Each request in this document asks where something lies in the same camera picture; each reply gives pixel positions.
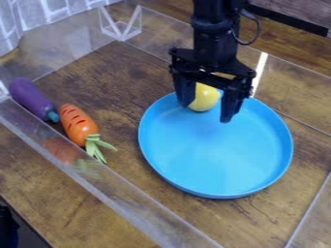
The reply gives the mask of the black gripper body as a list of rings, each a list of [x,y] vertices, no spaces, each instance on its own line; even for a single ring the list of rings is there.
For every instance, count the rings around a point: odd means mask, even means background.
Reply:
[[[186,78],[195,82],[206,83],[225,90],[230,86],[250,86],[257,72],[237,58],[237,54],[218,56],[212,52],[208,56],[198,56],[194,49],[171,48],[173,64],[170,72],[179,72]]]

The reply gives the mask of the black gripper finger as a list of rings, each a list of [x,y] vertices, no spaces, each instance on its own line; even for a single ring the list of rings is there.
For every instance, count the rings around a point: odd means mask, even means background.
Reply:
[[[195,84],[193,79],[185,77],[179,72],[174,73],[174,84],[177,90],[178,100],[186,108],[195,100]]]
[[[240,113],[244,101],[252,96],[250,86],[230,86],[224,90],[221,121],[230,123],[233,117]]]

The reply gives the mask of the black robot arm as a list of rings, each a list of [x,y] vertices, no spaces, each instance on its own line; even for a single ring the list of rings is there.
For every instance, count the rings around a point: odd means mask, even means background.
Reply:
[[[221,121],[229,123],[252,96],[257,72],[237,58],[238,46],[252,45],[261,34],[261,22],[246,10],[250,0],[193,0],[193,49],[173,47],[170,72],[178,100],[186,108],[195,100],[198,82],[224,90]],[[241,17],[257,22],[250,42],[240,40]]]

